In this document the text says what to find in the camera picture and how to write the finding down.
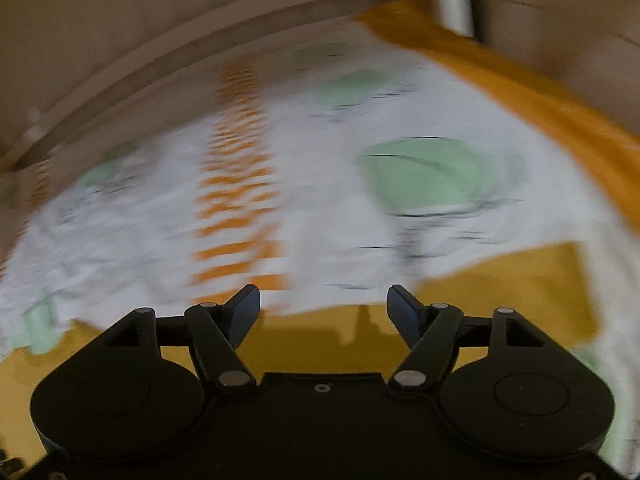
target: metal pin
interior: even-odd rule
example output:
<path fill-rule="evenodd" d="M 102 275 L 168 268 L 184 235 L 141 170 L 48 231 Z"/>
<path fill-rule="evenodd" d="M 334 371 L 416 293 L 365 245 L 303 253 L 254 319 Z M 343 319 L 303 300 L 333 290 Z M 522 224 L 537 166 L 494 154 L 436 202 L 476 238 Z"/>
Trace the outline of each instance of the metal pin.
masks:
<path fill-rule="evenodd" d="M 426 380 L 427 376 L 418 370 L 401 370 L 394 375 L 394 381 L 405 388 L 415 388 Z"/>
<path fill-rule="evenodd" d="M 251 381 L 251 377 L 242 370 L 227 370 L 218 376 L 218 381 L 225 388 L 238 388 L 248 384 Z"/>
<path fill-rule="evenodd" d="M 314 390 L 319 394 L 325 394 L 331 391 L 331 385 L 325 384 L 325 383 L 319 383 L 319 384 L 316 384 L 316 386 L 314 386 Z"/>

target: screw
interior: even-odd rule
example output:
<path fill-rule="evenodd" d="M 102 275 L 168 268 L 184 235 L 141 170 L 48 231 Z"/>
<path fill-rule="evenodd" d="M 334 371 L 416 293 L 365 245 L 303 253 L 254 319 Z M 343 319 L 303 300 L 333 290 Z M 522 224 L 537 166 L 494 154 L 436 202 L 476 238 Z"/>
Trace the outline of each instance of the screw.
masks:
<path fill-rule="evenodd" d="M 249 384 L 251 377 L 242 370 L 227 370 L 218 376 L 218 381 L 225 388 L 238 388 L 239 386 Z"/>
<path fill-rule="evenodd" d="M 316 392 L 318 392 L 319 394 L 325 394 L 325 393 L 331 391 L 331 385 L 330 384 L 319 383 L 319 384 L 316 384 L 316 386 L 314 386 L 314 390 Z"/>
<path fill-rule="evenodd" d="M 394 375 L 394 381 L 404 388 L 411 388 L 424 384 L 427 376 L 418 370 L 401 370 Z"/>

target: orange stripe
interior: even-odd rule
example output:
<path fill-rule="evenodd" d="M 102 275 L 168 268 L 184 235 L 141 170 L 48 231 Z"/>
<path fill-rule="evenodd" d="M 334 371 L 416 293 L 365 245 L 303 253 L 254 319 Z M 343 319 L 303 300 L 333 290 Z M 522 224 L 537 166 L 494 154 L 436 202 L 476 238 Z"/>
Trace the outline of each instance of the orange stripe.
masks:
<path fill-rule="evenodd" d="M 237 112 L 223 116 L 216 124 L 216 131 L 223 134 L 230 127 L 240 128 L 247 124 L 260 123 L 264 119 L 262 112 L 256 111 L 254 115 L 241 117 Z"/>
<path fill-rule="evenodd" d="M 236 88 L 235 86 L 233 86 L 233 87 L 222 89 L 220 91 L 220 97 L 224 101 L 235 101 L 240 96 L 247 95 L 247 94 L 251 95 L 251 94 L 254 94 L 255 91 L 256 91 L 255 85 L 245 85 L 244 88 Z"/>
<path fill-rule="evenodd" d="M 227 90 L 225 92 L 220 92 L 220 94 L 218 95 L 218 99 L 220 100 L 220 102 L 222 104 L 225 104 L 227 106 L 233 106 L 238 104 L 238 99 L 242 96 L 242 95 L 246 95 L 248 92 L 242 89 L 236 90 L 236 91 L 231 91 L 231 90 Z"/>
<path fill-rule="evenodd" d="M 231 205 L 230 203 L 233 202 L 233 200 L 235 200 L 237 197 L 234 197 L 232 200 L 224 200 L 222 202 L 219 202 L 217 204 L 214 204 L 210 207 L 207 207 L 205 210 L 200 211 L 198 213 L 198 219 L 199 220 L 204 220 L 205 218 L 210 218 L 213 215 L 217 214 L 217 213 L 222 213 L 225 211 L 238 211 L 241 209 L 245 209 L 249 204 L 252 203 L 258 203 L 258 202 L 264 202 L 265 200 L 268 200 L 270 198 L 276 198 L 278 196 L 278 193 L 276 191 L 270 191 L 267 193 L 263 193 L 262 195 L 258 195 L 254 198 L 250 198 L 249 200 L 247 200 L 246 202 L 244 202 L 243 204 L 240 205 Z"/>
<path fill-rule="evenodd" d="M 266 193 L 262 193 L 261 195 L 252 197 L 250 202 L 251 203 L 264 202 L 265 200 L 271 200 L 277 197 L 278 197 L 277 191 L 267 191 Z"/>
<path fill-rule="evenodd" d="M 223 81 L 224 86 L 235 86 L 242 83 L 252 83 L 255 81 L 255 77 L 252 73 L 247 73 L 244 75 L 238 75 L 234 78 L 230 78 L 226 81 Z"/>
<path fill-rule="evenodd" d="M 223 75 L 220 78 L 222 84 L 232 84 L 235 83 L 238 79 L 243 77 L 251 77 L 253 75 L 253 71 L 251 69 L 242 70 L 242 72 L 230 72 L 228 74 Z"/>
<path fill-rule="evenodd" d="M 246 65 L 241 70 L 236 70 L 234 72 L 229 73 L 229 75 L 234 76 L 233 81 L 238 81 L 243 77 L 253 76 L 253 74 L 254 74 L 254 67 L 252 67 L 251 65 Z"/>
<path fill-rule="evenodd" d="M 238 104 L 224 112 L 222 117 L 224 120 L 237 121 L 245 119 L 247 117 L 255 117 L 259 113 L 260 112 L 256 110 L 254 106 L 250 106 L 248 104 Z"/>
<path fill-rule="evenodd" d="M 230 140 L 241 137 L 242 134 L 247 134 L 248 132 L 255 131 L 262 127 L 263 125 L 261 123 L 262 120 L 251 120 L 243 124 L 236 125 L 233 128 L 230 128 L 229 126 L 220 126 L 216 133 L 216 139 Z"/>
<path fill-rule="evenodd" d="M 256 176 L 271 175 L 274 171 L 275 168 L 273 166 L 265 166 L 263 168 L 258 168 L 257 170 L 250 171 L 249 173 L 245 174 L 239 174 L 237 176 L 212 176 L 200 182 L 200 187 L 215 186 L 217 184 L 238 184 L 239 182 L 244 182 Z"/>
<path fill-rule="evenodd" d="M 274 207 L 262 207 L 260 209 L 252 209 L 247 212 L 245 216 L 238 216 L 234 218 L 228 218 L 219 222 L 217 224 L 213 224 L 207 227 L 200 228 L 196 231 L 196 236 L 199 238 L 204 238 L 209 236 L 210 234 L 215 233 L 216 231 L 222 231 L 224 229 L 234 229 L 234 228 L 243 228 L 248 227 L 252 224 L 252 222 L 258 218 L 259 216 L 269 213 L 271 211 L 275 211 Z"/>
<path fill-rule="evenodd" d="M 244 274 L 249 272 L 253 262 L 238 262 L 236 264 L 220 265 L 212 269 L 197 273 L 191 279 L 191 285 L 201 285 L 215 278 L 222 278 L 231 274 Z"/>
<path fill-rule="evenodd" d="M 237 146 L 238 144 L 242 143 L 242 142 L 247 142 L 248 140 L 254 140 L 254 139 L 258 139 L 260 137 L 259 132 L 255 132 L 252 133 L 250 135 L 245 135 L 242 137 L 233 137 L 231 139 L 224 139 L 222 141 L 220 140 L 215 140 L 210 142 L 207 147 L 210 150 L 218 150 L 218 149 L 224 149 L 224 148 L 228 148 L 229 146 Z"/>
<path fill-rule="evenodd" d="M 287 290 L 286 278 L 282 274 L 262 274 L 252 276 L 247 283 L 257 286 L 260 290 Z"/>
<path fill-rule="evenodd" d="M 238 254 L 244 253 L 250 249 L 253 249 L 254 246 L 258 243 L 262 243 L 264 239 L 271 234 L 271 232 L 275 229 L 275 225 L 267 224 L 261 227 L 258 232 L 249 240 L 244 242 L 235 242 L 232 244 L 225 244 L 218 247 L 213 247 L 211 249 L 206 249 L 203 251 L 196 252 L 193 257 L 197 262 L 202 262 L 204 260 L 209 260 L 214 256 L 221 256 L 222 254 Z"/>
<path fill-rule="evenodd" d="M 209 203 L 217 198 L 236 198 L 238 196 L 241 196 L 242 193 L 246 191 L 257 189 L 258 187 L 269 186 L 270 184 L 271 182 L 252 182 L 250 184 L 244 184 L 244 186 L 235 187 L 230 190 L 213 191 L 211 193 L 207 193 L 206 195 L 197 197 L 196 200 L 202 204 Z"/>
<path fill-rule="evenodd" d="M 200 238 L 204 238 L 206 236 L 209 236 L 210 234 L 213 234 L 217 231 L 222 231 L 224 229 L 248 227 L 249 225 L 251 225 L 252 220 L 253 220 L 252 215 L 228 218 L 217 224 L 213 224 L 208 227 L 203 227 L 201 229 L 198 229 L 198 231 L 196 232 L 196 235 Z"/>
<path fill-rule="evenodd" d="M 279 240 L 265 240 L 256 254 L 257 260 L 265 260 L 267 258 L 281 258 L 284 256 L 284 250 Z"/>
<path fill-rule="evenodd" d="M 238 105 L 252 105 L 258 102 L 258 97 L 255 95 L 244 95 L 238 98 Z"/>
<path fill-rule="evenodd" d="M 260 144 L 256 140 L 247 140 L 243 144 L 233 146 L 228 150 L 212 149 L 209 150 L 206 155 L 230 155 L 231 153 L 237 153 L 240 150 L 246 150 L 247 148 L 259 148 Z"/>
<path fill-rule="evenodd" d="M 220 88 L 220 93 L 228 92 L 229 90 L 255 88 L 255 79 L 253 77 L 243 78 L 241 80 L 228 81 Z"/>
<path fill-rule="evenodd" d="M 254 67 L 251 64 L 251 62 L 247 62 L 247 61 L 239 61 L 236 63 L 233 63 L 233 65 L 228 66 L 227 68 L 225 68 L 225 71 L 223 73 L 225 74 L 229 74 L 229 75 L 237 75 L 239 73 L 242 72 L 246 72 L 246 71 L 253 71 Z"/>
<path fill-rule="evenodd" d="M 260 164 L 262 162 L 266 162 L 270 160 L 269 155 L 254 155 L 253 157 L 251 157 L 250 155 L 247 156 L 242 156 L 239 157 L 238 160 L 234 161 L 233 163 L 228 163 L 228 161 L 225 162 L 221 162 L 221 163 L 210 163 L 207 164 L 204 168 L 203 171 L 221 171 L 221 170 L 226 170 L 229 173 L 239 173 L 242 170 L 247 170 L 248 168 L 250 168 L 251 166 Z"/>

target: yellow fabric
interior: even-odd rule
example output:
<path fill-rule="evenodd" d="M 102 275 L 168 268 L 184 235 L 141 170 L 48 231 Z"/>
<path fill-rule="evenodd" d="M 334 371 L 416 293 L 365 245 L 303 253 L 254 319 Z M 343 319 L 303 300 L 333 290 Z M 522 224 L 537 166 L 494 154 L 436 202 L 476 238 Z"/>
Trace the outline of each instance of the yellow fabric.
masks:
<path fill-rule="evenodd" d="M 470 316 L 490 316 L 509 305 L 571 347 L 590 339 L 596 320 L 585 293 L 580 260 L 573 244 L 547 246 L 487 260 L 448 278 L 425 284 L 418 298 L 447 301 Z M 31 393 L 50 371 L 98 334 L 75 324 L 52 352 L 14 351 L 0 363 L 0 446 L 28 464 L 44 450 L 31 425 Z M 386 317 L 382 304 L 342 306 L 299 314 L 267 316 L 256 323 L 240 355 L 257 377 L 265 371 L 363 372 L 388 376 L 407 348 Z M 462 352 L 458 364 L 479 358 L 481 349 Z M 183 348 L 162 348 L 162 355 L 191 370 Z"/>
<path fill-rule="evenodd" d="M 562 85 L 437 25 L 407 2 L 359 20 L 382 40 L 417 50 L 483 89 L 562 144 L 640 230 L 640 140 L 587 108 Z"/>

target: green pattern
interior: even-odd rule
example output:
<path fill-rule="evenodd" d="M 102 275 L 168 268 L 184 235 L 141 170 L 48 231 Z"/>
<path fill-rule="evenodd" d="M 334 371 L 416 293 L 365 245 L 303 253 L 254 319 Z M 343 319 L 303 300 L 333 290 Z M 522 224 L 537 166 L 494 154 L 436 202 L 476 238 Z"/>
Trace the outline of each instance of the green pattern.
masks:
<path fill-rule="evenodd" d="M 40 355 L 53 349 L 59 338 L 55 330 L 53 302 L 46 294 L 22 314 L 11 343 L 13 348 L 28 348 L 32 354 Z"/>
<path fill-rule="evenodd" d="M 319 100 L 328 108 L 357 105 L 373 97 L 387 81 L 388 77 L 378 70 L 357 70 L 323 84 Z"/>
<path fill-rule="evenodd" d="M 488 198 L 497 182 L 489 156 L 453 139 L 384 142 L 365 150 L 360 161 L 369 189 L 392 211 L 463 205 Z"/>
<path fill-rule="evenodd" d="M 125 142 L 109 150 L 100 164 L 80 177 L 80 186 L 85 188 L 100 186 L 100 184 L 113 178 L 120 170 L 123 161 L 131 153 L 135 152 L 137 148 L 138 145 L 135 142 Z"/>

